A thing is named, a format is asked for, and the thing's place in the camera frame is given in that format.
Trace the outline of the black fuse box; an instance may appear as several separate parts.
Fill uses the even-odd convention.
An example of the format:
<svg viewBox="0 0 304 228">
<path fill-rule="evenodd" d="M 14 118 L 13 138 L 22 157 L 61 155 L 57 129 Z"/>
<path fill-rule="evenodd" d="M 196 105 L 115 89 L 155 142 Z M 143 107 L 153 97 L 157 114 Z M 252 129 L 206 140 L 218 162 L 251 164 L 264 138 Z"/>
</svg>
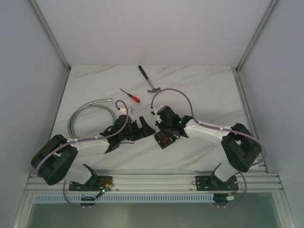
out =
<svg viewBox="0 0 304 228">
<path fill-rule="evenodd" d="M 154 135 L 154 139 L 158 143 L 161 149 L 165 149 L 176 141 L 176 137 L 172 134 L 169 137 L 165 137 L 162 132 L 158 132 Z"/>
</svg>

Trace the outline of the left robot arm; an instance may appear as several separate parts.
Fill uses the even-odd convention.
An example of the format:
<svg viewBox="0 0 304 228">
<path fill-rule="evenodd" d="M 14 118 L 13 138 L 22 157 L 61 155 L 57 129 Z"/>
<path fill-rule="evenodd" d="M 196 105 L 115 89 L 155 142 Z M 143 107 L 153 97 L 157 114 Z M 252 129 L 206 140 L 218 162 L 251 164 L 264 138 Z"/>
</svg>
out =
<svg viewBox="0 0 304 228">
<path fill-rule="evenodd" d="M 73 181 L 86 191 L 97 186 L 91 164 L 77 163 L 77 160 L 90 156 L 110 153 L 125 141 L 135 142 L 155 134 L 144 117 L 139 118 L 141 125 L 129 115 L 120 115 L 115 122 L 99 136 L 87 139 L 67 139 L 61 134 L 53 136 L 31 159 L 36 175 L 47 185 L 60 181 Z"/>
</svg>

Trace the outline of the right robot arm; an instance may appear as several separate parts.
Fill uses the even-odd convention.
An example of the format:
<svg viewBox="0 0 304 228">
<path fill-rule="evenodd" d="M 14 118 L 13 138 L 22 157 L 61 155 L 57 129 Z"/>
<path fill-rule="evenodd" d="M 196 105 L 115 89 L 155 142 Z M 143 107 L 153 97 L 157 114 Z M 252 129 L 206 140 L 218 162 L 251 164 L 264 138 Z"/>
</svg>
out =
<svg viewBox="0 0 304 228">
<path fill-rule="evenodd" d="M 210 176 L 211 186 L 217 190 L 226 186 L 227 181 L 239 172 L 248 172 L 262 151 L 247 128 L 237 123 L 223 128 L 207 125 L 194 120 L 192 116 L 179 117 L 169 106 L 153 107 L 156 123 L 166 137 L 196 138 L 221 145 L 226 159 L 221 162 Z"/>
</svg>

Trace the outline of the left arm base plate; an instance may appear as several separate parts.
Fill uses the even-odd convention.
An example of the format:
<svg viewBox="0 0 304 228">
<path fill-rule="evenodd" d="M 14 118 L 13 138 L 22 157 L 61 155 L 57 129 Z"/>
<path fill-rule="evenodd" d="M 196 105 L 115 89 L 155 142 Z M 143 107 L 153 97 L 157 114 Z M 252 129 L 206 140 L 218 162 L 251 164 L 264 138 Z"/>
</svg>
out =
<svg viewBox="0 0 304 228">
<path fill-rule="evenodd" d="M 110 185 L 113 182 L 112 176 L 95 176 L 91 177 L 85 184 L 71 182 L 69 191 L 101 191 L 106 188 L 106 184 Z"/>
</svg>

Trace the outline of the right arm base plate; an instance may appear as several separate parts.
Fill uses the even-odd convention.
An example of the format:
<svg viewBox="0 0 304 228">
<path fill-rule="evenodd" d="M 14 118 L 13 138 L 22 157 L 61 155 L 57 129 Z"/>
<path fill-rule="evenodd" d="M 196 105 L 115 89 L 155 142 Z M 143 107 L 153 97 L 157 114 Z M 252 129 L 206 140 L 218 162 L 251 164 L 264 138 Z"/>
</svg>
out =
<svg viewBox="0 0 304 228">
<path fill-rule="evenodd" d="M 237 191 L 239 190 L 236 176 L 230 177 L 227 181 L 222 182 L 214 175 L 196 176 L 195 186 L 197 191 Z"/>
</svg>

